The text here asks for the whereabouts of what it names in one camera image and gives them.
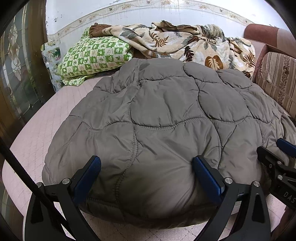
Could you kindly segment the leaf pattern fleece blanket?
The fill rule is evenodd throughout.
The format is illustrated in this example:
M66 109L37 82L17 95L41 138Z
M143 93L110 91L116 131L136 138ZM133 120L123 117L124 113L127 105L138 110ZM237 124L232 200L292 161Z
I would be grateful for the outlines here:
M140 51L145 57L174 58L196 62L214 70L236 69L248 78L255 71L255 48L240 37L225 37L221 28L208 25L173 25L168 21L151 26L129 26L95 23L89 29L91 38L114 36Z

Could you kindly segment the wooden glass-panel door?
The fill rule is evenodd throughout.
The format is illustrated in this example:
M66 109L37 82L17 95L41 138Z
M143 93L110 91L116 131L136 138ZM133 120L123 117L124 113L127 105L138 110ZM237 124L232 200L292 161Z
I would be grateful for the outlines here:
M1 34L1 138L10 146L55 93L41 54L46 1L28 1Z

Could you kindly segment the floral plastic bag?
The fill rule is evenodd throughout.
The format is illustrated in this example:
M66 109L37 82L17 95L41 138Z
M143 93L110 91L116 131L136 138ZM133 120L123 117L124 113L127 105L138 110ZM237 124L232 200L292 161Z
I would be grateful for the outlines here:
M63 87L62 79L57 75L58 65L62 61L60 44L60 40L50 40L41 45L43 61L55 92L58 92Z

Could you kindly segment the striped floral sofa cushion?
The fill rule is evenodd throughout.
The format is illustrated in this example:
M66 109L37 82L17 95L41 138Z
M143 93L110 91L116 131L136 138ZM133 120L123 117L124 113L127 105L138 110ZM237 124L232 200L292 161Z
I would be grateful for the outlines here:
M255 83L295 119L295 58L268 52L260 63Z

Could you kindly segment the green white patterned pillow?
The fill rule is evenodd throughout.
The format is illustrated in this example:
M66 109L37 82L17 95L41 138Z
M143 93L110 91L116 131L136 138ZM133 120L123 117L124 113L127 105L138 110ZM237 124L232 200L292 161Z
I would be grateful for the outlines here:
M133 58L133 47L114 36L89 37L86 28L80 40L65 54L57 74L66 86L79 86L99 72L114 70Z

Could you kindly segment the pink brown sofa backrest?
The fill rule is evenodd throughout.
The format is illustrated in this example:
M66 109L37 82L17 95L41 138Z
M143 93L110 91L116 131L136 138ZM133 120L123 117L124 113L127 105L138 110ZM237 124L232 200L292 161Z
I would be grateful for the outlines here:
M259 66L268 52L285 54L295 58L295 38L288 30L260 24L250 24L244 30L244 38L255 48L255 81Z

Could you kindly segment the grey-brown quilted puffer jacket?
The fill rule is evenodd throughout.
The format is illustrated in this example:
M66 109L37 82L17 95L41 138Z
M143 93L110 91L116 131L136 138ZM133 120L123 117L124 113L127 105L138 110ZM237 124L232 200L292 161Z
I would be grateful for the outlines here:
M84 212L145 228L197 225L215 206L192 159L203 156L237 183L265 186L259 146L292 164L276 146L279 138L295 143L295 125L242 72L132 59L70 112L49 146L42 179L57 184L98 156L101 171L80 205Z

